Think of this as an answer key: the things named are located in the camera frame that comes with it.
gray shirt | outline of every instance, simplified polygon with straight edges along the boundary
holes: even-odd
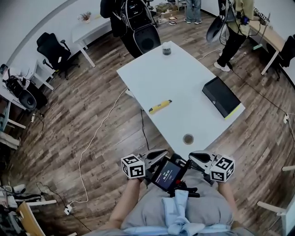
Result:
[[[197,187],[200,198],[189,198],[185,216],[191,223],[205,225],[232,225],[233,214],[228,202],[217,191],[217,183],[213,186],[204,180],[203,175],[195,170],[188,170],[183,177],[189,188]],[[122,223],[121,230],[97,230],[87,236],[127,236],[122,230],[137,226],[165,226],[165,213],[162,197],[169,195],[157,186],[150,184],[148,192],[137,203],[132,212]],[[198,234],[199,236],[253,236],[245,228],[236,228],[225,233]]]

yellow utility knife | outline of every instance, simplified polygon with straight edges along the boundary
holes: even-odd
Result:
[[[150,114],[155,114],[157,111],[161,110],[162,108],[168,106],[170,103],[172,103],[172,100],[166,100],[161,102],[161,104],[153,106],[151,109],[149,109]]]

display screen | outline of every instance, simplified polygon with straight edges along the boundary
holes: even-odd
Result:
[[[164,189],[168,189],[175,180],[181,168],[174,163],[167,161],[155,182]]]

wooden floor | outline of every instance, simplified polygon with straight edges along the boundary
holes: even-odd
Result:
[[[223,47],[219,42],[206,42],[206,31],[213,21],[211,16],[203,13],[203,23],[199,25],[186,24],[183,16],[178,19],[175,26],[164,24],[159,27],[162,42],[172,40],[197,59]],[[230,183],[239,213],[247,227],[262,234],[277,216],[257,207],[256,203],[260,200],[279,207],[287,206],[295,192],[295,179],[293,172],[283,173],[281,168],[295,164],[295,152],[288,127],[283,123],[284,113],[253,88],[289,113],[295,113],[295,91],[283,74],[279,82],[272,69],[262,76],[260,72],[266,62],[260,60],[259,51],[253,53],[251,48],[247,40],[231,62],[238,76],[213,66],[220,51],[209,54],[200,62],[219,76],[246,107],[207,149],[236,159],[236,170]],[[55,90],[45,92],[49,103],[42,109],[45,113],[43,135],[39,134],[42,123],[38,119],[28,123],[28,128],[21,134],[22,146],[12,157],[8,172],[10,182],[26,183],[28,192],[38,193],[35,185],[38,181],[49,185],[65,204],[77,199],[86,200],[78,169],[81,152],[126,88],[116,70],[133,59],[120,39],[111,34],[90,46],[87,53],[96,67],[92,68],[83,55],[79,55],[81,67],[69,73],[68,81],[59,77],[51,81]],[[146,114],[143,118],[150,148],[171,151]],[[107,221],[121,196],[126,178],[120,169],[120,158],[147,150],[141,128],[140,107],[124,94],[84,154],[81,171],[89,201],[74,203],[73,214],[89,229],[95,230]],[[64,214],[58,196],[52,197],[59,203],[42,207],[36,214],[47,235],[88,232],[77,219]],[[280,221],[272,229],[279,232]]]

white cube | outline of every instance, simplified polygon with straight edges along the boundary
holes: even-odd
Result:
[[[226,182],[234,173],[235,160],[222,155],[210,168],[210,178],[218,182]]]
[[[134,154],[121,158],[123,172],[129,179],[145,177],[146,170],[142,160]]]

